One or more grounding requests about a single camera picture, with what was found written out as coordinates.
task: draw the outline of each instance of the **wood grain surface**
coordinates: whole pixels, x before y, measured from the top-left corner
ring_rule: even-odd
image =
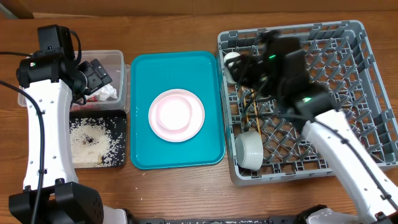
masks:
[[[394,11],[1,20],[0,51],[34,52],[39,48],[36,29],[59,24],[78,33],[83,50],[118,49],[123,52],[125,62],[131,63],[140,54],[156,52],[214,53],[217,35],[225,30],[347,19],[363,22],[397,114],[398,13]],[[0,57],[2,80],[17,85],[16,68],[20,59]],[[18,106],[13,91],[2,87],[0,96],[0,222],[17,223],[9,213],[8,196],[22,192],[28,155],[27,112]],[[352,201],[335,177],[237,187],[230,181],[226,157],[215,166],[143,171],[128,160],[121,169],[76,172],[80,183],[98,190],[104,204],[128,208],[138,218],[293,215],[319,203],[338,212],[355,213]],[[398,169],[387,174],[398,184]]]
[[[30,12],[91,16],[209,15],[267,12],[341,12],[397,10],[396,0],[12,0]]]

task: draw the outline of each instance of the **clear plastic container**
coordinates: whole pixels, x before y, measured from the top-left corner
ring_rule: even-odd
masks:
[[[123,53],[120,50],[84,50],[81,61],[92,61],[97,58],[112,78],[111,85],[117,89],[117,99],[108,98],[106,101],[87,102],[80,106],[74,104],[71,111],[80,110],[123,110],[130,111],[130,66],[124,64]],[[18,94],[19,106],[26,107],[24,96]]]

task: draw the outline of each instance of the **plastic dish rack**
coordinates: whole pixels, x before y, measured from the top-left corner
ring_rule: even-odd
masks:
[[[219,34],[217,56],[219,75],[223,78],[221,97],[232,181],[236,185],[252,185],[334,175],[317,149],[301,138],[292,124],[275,115],[275,100],[260,98],[244,113],[250,102],[250,90],[226,82],[223,57],[232,51],[262,54],[258,48],[259,34],[273,29],[280,30],[282,37],[301,39],[311,80],[329,89],[379,167],[387,170],[396,166],[397,121],[362,23],[339,21],[232,30]],[[235,137],[250,129],[262,136],[264,159],[259,171],[240,168],[236,162]]]

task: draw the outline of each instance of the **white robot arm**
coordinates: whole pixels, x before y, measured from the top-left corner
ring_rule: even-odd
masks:
[[[383,192],[376,185],[369,172],[362,165],[360,158],[343,143],[342,140],[329,129],[318,123],[307,121],[303,127],[304,138],[310,141],[328,161],[349,197],[353,200],[358,212],[357,222],[376,223],[380,212],[385,216],[395,213],[398,203],[397,186],[383,173],[370,157],[358,138],[352,132],[342,111],[330,110],[315,117],[315,119],[337,131],[353,146],[360,158],[365,162],[381,187],[390,195],[385,198]],[[339,213],[316,213],[308,218],[308,223],[341,223],[338,217],[343,216],[345,222],[355,220],[355,217]]]
[[[80,63],[79,40],[79,55],[75,59],[70,34],[78,37],[73,31],[54,25],[41,27],[38,33],[40,51],[22,60],[17,70],[24,94],[35,103],[27,100],[29,160],[23,193],[9,197],[11,214],[21,223],[136,223],[128,210],[103,205],[96,190],[79,184],[72,163],[71,103],[80,98],[84,102],[85,95],[112,79],[97,59]]]

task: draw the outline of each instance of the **white plate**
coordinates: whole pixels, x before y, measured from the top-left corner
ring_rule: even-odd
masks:
[[[167,90],[150,105],[148,120],[158,137],[169,142],[182,142],[199,132],[205,121],[205,109],[190,91]]]

